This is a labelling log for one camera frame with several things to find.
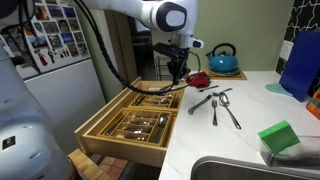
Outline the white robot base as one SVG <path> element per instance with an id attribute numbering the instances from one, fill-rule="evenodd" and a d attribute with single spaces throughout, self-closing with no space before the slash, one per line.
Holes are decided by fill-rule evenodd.
<path id="1" fill-rule="evenodd" d="M 50 119 L 0 49 L 0 180 L 73 180 Z"/>

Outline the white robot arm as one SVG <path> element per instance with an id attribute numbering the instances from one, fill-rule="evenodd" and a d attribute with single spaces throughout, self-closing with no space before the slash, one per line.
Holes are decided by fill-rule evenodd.
<path id="1" fill-rule="evenodd" d="M 82 0 L 89 9 L 113 10 L 139 20 L 146 27 L 171 34 L 170 45 L 158 43 L 155 50 L 165 54 L 169 50 L 184 50 L 182 58 L 172 57 L 169 72 L 176 79 L 190 70 L 186 60 L 190 48 L 202 48 L 204 43 L 194 37 L 198 14 L 198 0 Z"/>

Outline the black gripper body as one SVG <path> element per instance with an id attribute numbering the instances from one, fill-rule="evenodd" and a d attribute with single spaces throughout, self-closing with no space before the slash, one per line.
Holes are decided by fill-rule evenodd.
<path id="1" fill-rule="evenodd" d="M 183 49 L 175 45 L 157 43 L 153 46 L 153 50 L 170 58 L 167 66 L 174 79 L 181 79 L 190 72 L 186 65 L 189 54 L 188 48 Z"/>

